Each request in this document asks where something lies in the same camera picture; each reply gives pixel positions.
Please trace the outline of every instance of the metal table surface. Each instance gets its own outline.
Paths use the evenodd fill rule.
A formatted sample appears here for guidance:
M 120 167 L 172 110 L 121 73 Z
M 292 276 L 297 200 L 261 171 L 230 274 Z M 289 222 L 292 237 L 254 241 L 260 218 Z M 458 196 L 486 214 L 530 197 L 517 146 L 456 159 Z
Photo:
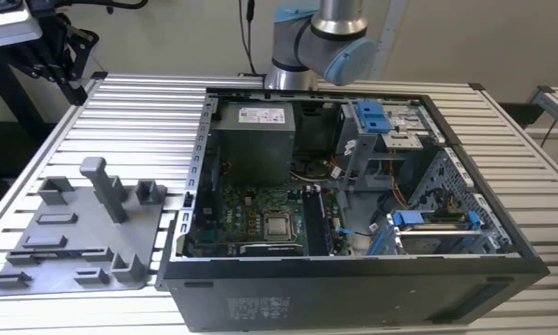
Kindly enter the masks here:
M 73 185 L 88 185 L 78 164 L 85 156 L 102 156 L 108 174 L 117 174 L 124 184 L 152 178 L 169 187 L 149 285 L 136 291 L 0 297 L 0 335 L 188 333 L 169 294 L 154 290 L 153 274 L 166 228 L 180 209 L 205 87 L 261 87 L 261 80 L 109 75 L 89 82 L 85 106 L 71 108 L 0 202 L 0 270 L 5 251 L 39 208 L 41 180 L 65 175 Z M 321 83 L 320 89 L 430 95 L 552 275 L 469 327 L 284 334 L 558 334 L 558 167 L 488 93 L 466 84 L 401 82 L 357 82 L 348 87 Z

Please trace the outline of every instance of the label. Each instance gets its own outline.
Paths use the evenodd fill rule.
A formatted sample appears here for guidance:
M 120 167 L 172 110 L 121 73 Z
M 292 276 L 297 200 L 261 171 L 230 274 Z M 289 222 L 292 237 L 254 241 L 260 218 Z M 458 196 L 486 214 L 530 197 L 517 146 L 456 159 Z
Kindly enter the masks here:
M 229 317 L 234 320 L 285 319 L 289 297 L 228 298 Z
M 238 122 L 244 124 L 284 124 L 282 108 L 240 108 Z
M 390 124 L 393 124 L 394 126 L 401 126 L 405 124 L 405 120 L 401 120 L 398 117 L 392 117 Z
M 373 223 L 373 224 L 370 224 L 369 228 L 370 228 L 372 232 L 376 232 L 378 230 L 378 225 L 376 223 Z
M 337 179 L 338 176 L 341 176 L 341 168 L 336 166 L 332 171 L 332 177 Z

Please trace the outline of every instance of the gray robot arm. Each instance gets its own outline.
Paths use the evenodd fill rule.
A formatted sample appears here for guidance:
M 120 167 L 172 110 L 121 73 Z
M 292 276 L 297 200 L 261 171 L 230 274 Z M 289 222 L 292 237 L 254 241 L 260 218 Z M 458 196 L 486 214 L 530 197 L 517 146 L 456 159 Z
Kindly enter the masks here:
M 316 74 L 348 85 L 364 74 L 376 46 L 365 37 L 362 0 L 297 1 L 277 7 L 273 19 L 265 88 L 316 89 Z

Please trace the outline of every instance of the motherboard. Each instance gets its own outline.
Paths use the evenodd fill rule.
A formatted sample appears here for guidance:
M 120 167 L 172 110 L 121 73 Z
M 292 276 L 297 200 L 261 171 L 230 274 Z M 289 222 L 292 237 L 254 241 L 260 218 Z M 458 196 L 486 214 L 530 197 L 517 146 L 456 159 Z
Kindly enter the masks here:
M 281 255 L 309 255 L 310 242 L 333 253 L 344 249 L 345 239 L 334 234 L 341 224 L 334 190 L 318 192 L 314 200 L 302 189 L 228 187 L 218 218 L 217 225 L 197 230 L 200 257 L 256 256 L 270 246 L 282 247 Z

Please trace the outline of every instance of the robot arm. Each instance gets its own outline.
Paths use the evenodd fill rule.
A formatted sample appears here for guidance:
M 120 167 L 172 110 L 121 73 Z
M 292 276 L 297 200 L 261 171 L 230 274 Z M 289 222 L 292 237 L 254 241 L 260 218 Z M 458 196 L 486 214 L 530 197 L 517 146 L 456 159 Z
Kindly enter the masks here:
M 332 84 L 350 84 L 364 74 L 374 54 L 366 27 L 362 0 L 321 0 L 320 7 L 310 1 L 280 6 L 265 87 L 314 89 L 314 73 Z
M 149 0 L 0 0 L 0 58 L 33 78 L 57 83 L 68 101 L 82 105 L 86 92 L 80 79 L 100 36 L 72 26 L 59 8 L 93 4 L 112 9 L 140 9 Z

